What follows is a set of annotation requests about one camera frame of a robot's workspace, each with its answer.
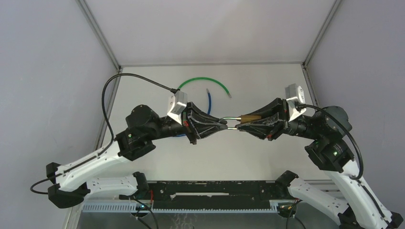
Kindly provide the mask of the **large brass padlock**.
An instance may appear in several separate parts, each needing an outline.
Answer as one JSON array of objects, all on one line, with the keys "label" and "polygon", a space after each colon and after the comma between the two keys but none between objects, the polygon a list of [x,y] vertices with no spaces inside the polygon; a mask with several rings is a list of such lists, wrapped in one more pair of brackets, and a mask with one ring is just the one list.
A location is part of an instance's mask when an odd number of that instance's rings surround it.
[{"label": "large brass padlock", "polygon": [[[256,120],[260,120],[260,119],[262,119],[262,116],[260,116],[260,115],[245,114],[245,115],[241,115],[241,116],[237,116],[237,117],[223,117],[220,119],[220,121],[234,120],[234,121],[238,121],[240,124],[244,124],[244,123],[250,123],[252,121],[256,121]],[[224,125],[220,126],[219,128],[221,130],[238,130],[238,128],[236,126],[228,127],[227,124],[224,124]]]}]

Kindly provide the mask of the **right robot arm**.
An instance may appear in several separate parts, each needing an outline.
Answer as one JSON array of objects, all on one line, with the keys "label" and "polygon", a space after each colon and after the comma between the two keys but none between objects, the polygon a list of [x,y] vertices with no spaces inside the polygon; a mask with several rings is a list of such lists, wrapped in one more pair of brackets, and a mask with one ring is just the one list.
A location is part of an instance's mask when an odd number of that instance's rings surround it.
[{"label": "right robot arm", "polygon": [[312,116],[304,114],[308,104],[296,103],[297,118],[291,118],[292,107],[286,99],[277,98],[251,113],[250,121],[241,121],[236,129],[259,139],[276,140],[283,134],[311,140],[305,146],[312,163],[333,181],[344,196],[340,201],[311,187],[292,171],[285,171],[276,180],[281,198],[302,200],[323,212],[341,229],[396,229],[403,217],[388,210],[376,197],[363,173],[360,149],[350,134],[348,115],[339,106],[315,106]]}]

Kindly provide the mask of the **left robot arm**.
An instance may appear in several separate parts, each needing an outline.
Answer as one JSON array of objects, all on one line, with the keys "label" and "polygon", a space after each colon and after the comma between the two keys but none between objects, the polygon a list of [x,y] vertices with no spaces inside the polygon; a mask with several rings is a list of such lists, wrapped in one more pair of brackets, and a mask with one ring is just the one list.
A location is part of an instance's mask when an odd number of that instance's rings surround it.
[{"label": "left robot arm", "polygon": [[52,182],[48,199],[58,208],[70,208],[89,197],[134,195],[143,199],[149,194],[145,175],[135,172],[122,178],[100,178],[110,167],[132,162],[156,147],[154,140],[186,135],[191,144],[227,129],[227,122],[210,116],[187,103],[177,119],[160,117],[147,105],[136,106],[126,117],[127,129],[118,133],[106,146],[66,165],[49,163],[47,177]]}]

